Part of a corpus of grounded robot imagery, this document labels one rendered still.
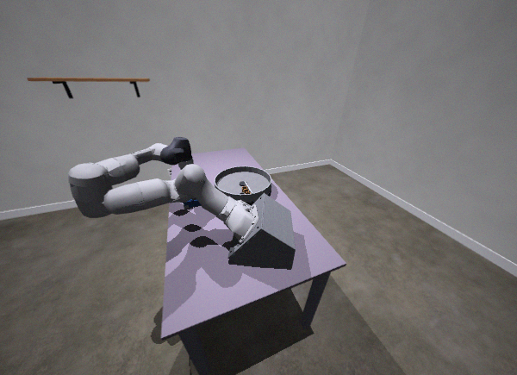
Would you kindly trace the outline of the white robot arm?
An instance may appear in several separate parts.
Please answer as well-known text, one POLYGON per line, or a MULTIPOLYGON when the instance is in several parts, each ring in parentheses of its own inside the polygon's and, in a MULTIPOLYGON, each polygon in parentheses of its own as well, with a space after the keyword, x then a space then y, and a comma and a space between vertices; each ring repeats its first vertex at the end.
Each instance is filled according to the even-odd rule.
POLYGON ((224 222, 240 244, 259 220, 255 204, 236 201, 208 181, 204 170, 194 165, 189 140, 184 137, 175 137, 169 146, 156 143, 136 153, 95 164, 79 164, 68 172, 68 180, 80 212, 89 218, 133 213, 166 203, 186 203, 195 197, 205 210, 224 222), (178 164, 182 170, 176 180, 156 178, 112 188, 136 178, 139 165, 151 160, 178 164))

